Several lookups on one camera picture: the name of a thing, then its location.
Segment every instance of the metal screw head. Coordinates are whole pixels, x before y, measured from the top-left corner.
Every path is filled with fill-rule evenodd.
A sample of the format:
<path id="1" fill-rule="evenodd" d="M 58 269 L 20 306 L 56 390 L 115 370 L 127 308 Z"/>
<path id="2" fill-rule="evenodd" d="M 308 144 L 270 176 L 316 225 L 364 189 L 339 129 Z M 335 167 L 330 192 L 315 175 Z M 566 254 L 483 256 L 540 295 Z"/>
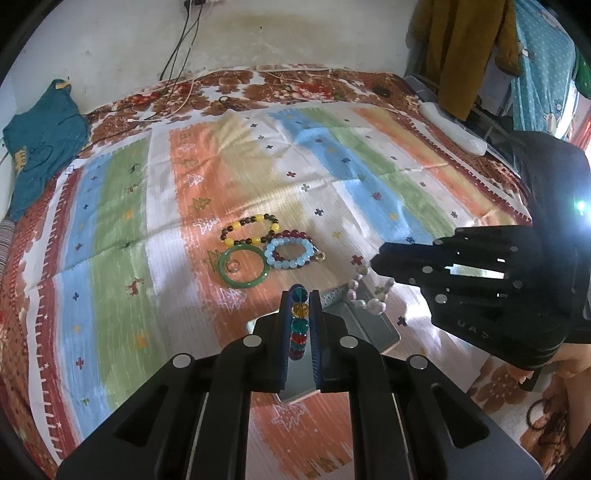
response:
<path id="1" fill-rule="evenodd" d="M 340 344 L 345 348 L 355 348 L 359 344 L 359 342 L 355 337 L 347 335 L 346 337 L 341 338 Z"/>
<path id="2" fill-rule="evenodd" d="M 242 343 L 247 347 L 254 348 L 262 343 L 262 338 L 258 335 L 247 335 Z"/>
<path id="3" fill-rule="evenodd" d="M 181 353 L 173 358 L 173 365 L 176 368 L 188 367 L 190 363 L 191 363 L 191 357 L 189 357 L 186 353 Z"/>
<path id="4" fill-rule="evenodd" d="M 429 366 L 429 360 L 422 355 L 413 355 L 408 362 L 417 370 L 425 370 Z"/>

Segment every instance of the light blue bead bracelet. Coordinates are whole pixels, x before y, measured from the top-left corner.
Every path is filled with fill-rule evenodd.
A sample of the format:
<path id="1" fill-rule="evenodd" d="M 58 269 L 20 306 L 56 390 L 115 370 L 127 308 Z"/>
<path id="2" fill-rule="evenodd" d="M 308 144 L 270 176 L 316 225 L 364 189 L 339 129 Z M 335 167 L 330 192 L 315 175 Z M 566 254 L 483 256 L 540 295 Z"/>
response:
<path id="1" fill-rule="evenodd" d="M 284 260 L 283 258 L 278 260 L 278 255 L 275 253 L 275 249 L 280 245 L 288 244 L 301 245 L 304 247 L 304 253 L 294 260 Z M 282 268 L 285 270 L 289 268 L 300 268 L 309 263 L 310 260 L 324 260 L 326 257 L 322 252 L 316 253 L 314 245 L 308 239 L 298 237 L 274 238 L 265 248 L 264 255 L 267 264 L 277 270 Z"/>

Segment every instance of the red glass bead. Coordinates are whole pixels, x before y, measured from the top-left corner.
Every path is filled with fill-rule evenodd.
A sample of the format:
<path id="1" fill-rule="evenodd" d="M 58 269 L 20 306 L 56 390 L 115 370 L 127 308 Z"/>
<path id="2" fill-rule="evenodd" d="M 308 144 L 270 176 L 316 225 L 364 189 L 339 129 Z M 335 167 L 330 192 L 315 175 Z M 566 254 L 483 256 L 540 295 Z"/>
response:
<path id="1" fill-rule="evenodd" d="M 307 335 L 302 335 L 301 333 L 295 333 L 293 332 L 291 334 L 291 340 L 294 343 L 297 343 L 298 345 L 303 345 L 305 344 L 306 340 L 308 339 Z"/>

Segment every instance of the yellow and brown bead bracelet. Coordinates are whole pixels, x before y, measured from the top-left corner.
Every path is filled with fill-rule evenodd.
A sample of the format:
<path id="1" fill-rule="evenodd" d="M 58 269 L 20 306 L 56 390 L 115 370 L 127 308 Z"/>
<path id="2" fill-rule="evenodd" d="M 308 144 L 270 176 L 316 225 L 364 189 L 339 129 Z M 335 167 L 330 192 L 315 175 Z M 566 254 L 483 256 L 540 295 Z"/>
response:
<path id="1" fill-rule="evenodd" d="M 240 229 L 240 227 L 243 227 L 247 223 L 262 222 L 263 220 L 269 220 L 271 222 L 271 229 L 269 230 L 266 236 L 253 236 L 251 238 L 244 238 L 242 240 L 232 240 L 230 237 L 228 237 L 228 234 L 230 232 L 237 231 L 238 229 Z M 259 213 L 251 217 L 245 217 L 236 222 L 232 222 L 226 228 L 223 228 L 220 240 L 227 247 L 232 247 L 233 245 L 240 244 L 252 244 L 258 246 L 270 242 L 271 239 L 275 236 L 275 234 L 279 231 L 279 229 L 279 220 L 275 218 L 275 215 L 270 215 L 269 213 L 263 215 Z"/>

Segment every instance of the blue stripe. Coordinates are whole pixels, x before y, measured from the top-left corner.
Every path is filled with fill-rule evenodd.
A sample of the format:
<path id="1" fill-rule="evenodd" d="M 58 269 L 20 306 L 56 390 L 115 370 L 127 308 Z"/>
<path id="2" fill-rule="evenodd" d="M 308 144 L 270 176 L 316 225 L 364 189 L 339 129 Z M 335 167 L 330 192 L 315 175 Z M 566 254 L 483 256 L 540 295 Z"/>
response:
<path id="1" fill-rule="evenodd" d="M 103 155 L 84 169 L 73 205 L 69 235 L 63 247 L 63 271 L 58 275 L 61 286 L 59 347 L 67 391 L 72 398 L 82 438 L 88 437 L 112 413 L 106 400 L 107 392 L 100 382 L 90 263 L 95 254 L 93 246 L 100 193 L 110 160 L 110 154 Z M 82 368 L 76 365 L 78 358 L 84 362 Z"/>
<path id="2" fill-rule="evenodd" d="M 327 127 L 312 121 L 300 109 L 282 110 L 269 115 L 281 122 L 293 137 L 295 145 L 310 150 L 333 177 L 343 180 L 347 191 L 383 241 L 405 243 L 408 237 L 412 237 L 416 243 L 431 245 L 433 235 L 408 211 L 404 202 L 371 172 L 361 158 L 342 145 Z M 381 195 L 379 200 L 372 196 L 376 192 Z M 390 218 L 392 213 L 398 215 L 396 221 Z"/>

